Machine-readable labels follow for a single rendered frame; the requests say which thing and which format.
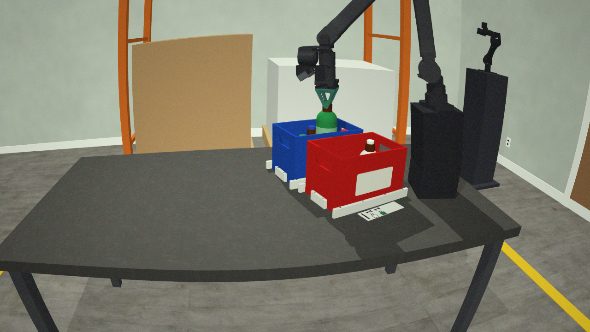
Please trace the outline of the red crate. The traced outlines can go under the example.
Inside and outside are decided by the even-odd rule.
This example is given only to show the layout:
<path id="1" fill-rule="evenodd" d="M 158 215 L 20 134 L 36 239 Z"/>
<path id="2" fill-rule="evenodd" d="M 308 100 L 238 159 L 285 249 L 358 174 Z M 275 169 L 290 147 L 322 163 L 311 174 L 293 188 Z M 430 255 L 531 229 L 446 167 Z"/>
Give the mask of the red crate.
<path id="1" fill-rule="evenodd" d="M 374 140 L 376 153 L 360 155 L 368 139 Z M 380 144 L 391 150 L 380 152 Z M 333 208 L 400 190 L 403 181 L 400 153 L 382 135 L 368 132 L 307 141 L 305 192 L 311 196 L 314 190 L 326 198 L 331 212 Z"/>

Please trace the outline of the white paper pick list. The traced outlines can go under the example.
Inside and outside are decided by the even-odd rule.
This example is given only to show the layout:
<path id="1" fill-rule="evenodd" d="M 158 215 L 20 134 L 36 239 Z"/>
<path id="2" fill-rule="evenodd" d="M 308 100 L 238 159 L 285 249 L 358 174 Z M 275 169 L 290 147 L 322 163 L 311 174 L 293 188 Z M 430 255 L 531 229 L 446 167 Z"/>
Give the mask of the white paper pick list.
<path id="1" fill-rule="evenodd" d="M 370 221 L 376 219 L 377 217 L 385 216 L 386 214 L 400 210 L 402 208 L 404 207 L 396 202 L 389 202 L 388 204 L 358 213 L 358 215 L 362 216 L 367 221 Z"/>

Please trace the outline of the white bottle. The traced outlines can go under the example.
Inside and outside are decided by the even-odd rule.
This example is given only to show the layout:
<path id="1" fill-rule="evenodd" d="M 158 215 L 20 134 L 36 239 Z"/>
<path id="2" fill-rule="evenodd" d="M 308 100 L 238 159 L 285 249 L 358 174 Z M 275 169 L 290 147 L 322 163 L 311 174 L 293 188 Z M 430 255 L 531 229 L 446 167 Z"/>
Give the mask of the white bottle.
<path id="1" fill-rule="evenodd" d="M 370 153 L 376 153 L 375 143 L 374 143 L 374 140 L 368 139 L 366 142 L 365 150 L 363 150 L 362 153 L 360 153 L 360 155 L 370 154 Z"/>

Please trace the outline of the blue plastic bottle crate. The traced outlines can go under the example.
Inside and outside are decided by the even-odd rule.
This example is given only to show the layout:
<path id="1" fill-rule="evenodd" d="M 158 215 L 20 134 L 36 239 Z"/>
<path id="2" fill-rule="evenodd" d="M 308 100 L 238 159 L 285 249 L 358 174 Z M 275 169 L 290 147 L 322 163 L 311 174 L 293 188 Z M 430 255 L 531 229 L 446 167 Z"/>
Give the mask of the blue plastic bottle crate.
<path id="1" fill-rule="evenodd" d="M 287 173 L 288 183 L 306 178 L 308 140 L 355 134 L 348 122 L 341 119 L 337 119 L 338 132 L 307 135 L 309 125 L 316 126 L 316 119 L 272 124 L 272 169 L 278 166 Z M 348 131 L 341 131 L 342 128 Z"/>

